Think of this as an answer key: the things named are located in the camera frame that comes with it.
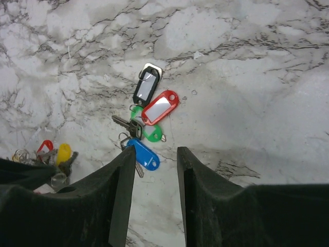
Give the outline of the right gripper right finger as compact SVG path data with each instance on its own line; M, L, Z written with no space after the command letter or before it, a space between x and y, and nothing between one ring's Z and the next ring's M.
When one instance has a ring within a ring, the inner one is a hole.
M177 149L186 246L328 246L328 185L241 187Z

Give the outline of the yellow key tag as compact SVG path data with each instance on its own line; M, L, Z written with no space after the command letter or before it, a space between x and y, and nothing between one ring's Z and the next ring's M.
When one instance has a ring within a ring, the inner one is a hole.
M57 158L56 158L56 165L60 165L63 162L66 162L71 157L71 147L67 143L60 144L58 148Z

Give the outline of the small red key tag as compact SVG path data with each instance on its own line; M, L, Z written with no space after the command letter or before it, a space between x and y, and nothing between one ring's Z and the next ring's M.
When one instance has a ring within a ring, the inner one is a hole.
M51 140L44 140L40 147L38 148L36 154L48 153L53 150L53 143Z

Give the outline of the blue key tag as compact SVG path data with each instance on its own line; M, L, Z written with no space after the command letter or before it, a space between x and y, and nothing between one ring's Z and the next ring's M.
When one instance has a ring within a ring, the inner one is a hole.
M158 155L148 148L140 140L130 139L127 146L134 146L136 151L136 161L148 171L155 171L160 166L160 159Z

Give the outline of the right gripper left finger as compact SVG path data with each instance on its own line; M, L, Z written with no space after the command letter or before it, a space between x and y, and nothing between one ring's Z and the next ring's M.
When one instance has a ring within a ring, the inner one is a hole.
M56 193L36 193L55 169L1 160L1 246L125 246L136 154Z

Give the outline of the silver key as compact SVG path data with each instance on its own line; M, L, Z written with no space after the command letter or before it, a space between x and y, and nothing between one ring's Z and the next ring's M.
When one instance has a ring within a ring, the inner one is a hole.
M142 139L142 133L143 133L143 125L136 121L135 119L131 119L130 121L126 121L116 115L112 116L112 120L118 124L124 127L130 134L132 138L137 138L139 140Z

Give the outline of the black key tag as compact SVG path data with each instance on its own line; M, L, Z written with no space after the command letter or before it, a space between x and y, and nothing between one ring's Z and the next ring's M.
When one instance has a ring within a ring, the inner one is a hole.
M156 65L147 63L139 73L138 79L133 94L133 102L145 108L151 102L156 88L162 79L162 69Z

